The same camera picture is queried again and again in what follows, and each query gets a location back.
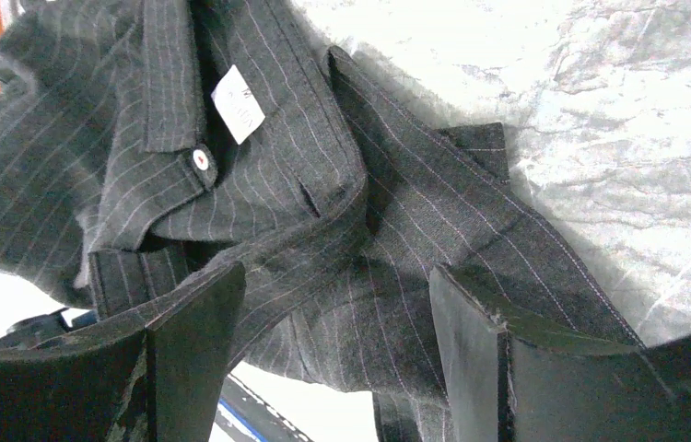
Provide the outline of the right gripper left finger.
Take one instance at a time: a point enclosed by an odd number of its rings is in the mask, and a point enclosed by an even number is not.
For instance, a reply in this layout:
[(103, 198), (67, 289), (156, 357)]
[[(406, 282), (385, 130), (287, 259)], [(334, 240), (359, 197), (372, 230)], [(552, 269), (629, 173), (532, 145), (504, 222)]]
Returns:
[(244, 292), (233, 262), (200, 285), (0, 350), (0, 441), (206, 441)]

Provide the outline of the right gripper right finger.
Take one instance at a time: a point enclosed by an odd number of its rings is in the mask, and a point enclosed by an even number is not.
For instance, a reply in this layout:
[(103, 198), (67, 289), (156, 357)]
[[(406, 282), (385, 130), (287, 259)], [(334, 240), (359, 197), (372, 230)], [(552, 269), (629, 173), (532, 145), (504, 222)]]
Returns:
[(445, 266), (429, 291), (458, 440), (691, 441), (691, 334), (599, 339)]

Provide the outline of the black pinstriped shirt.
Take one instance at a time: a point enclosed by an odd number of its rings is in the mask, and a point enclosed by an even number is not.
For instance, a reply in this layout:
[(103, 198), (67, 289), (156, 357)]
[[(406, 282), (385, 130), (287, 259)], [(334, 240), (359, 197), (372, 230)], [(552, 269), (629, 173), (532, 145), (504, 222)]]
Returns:
[(428, 276), (639, 338), (509, 186), (501, 124), (433, 129), (283, 1), (27, 3), (0, 39), (0, 272), (101, 318), (240, 261), (229, 362), (368, 391), (450, 441)]

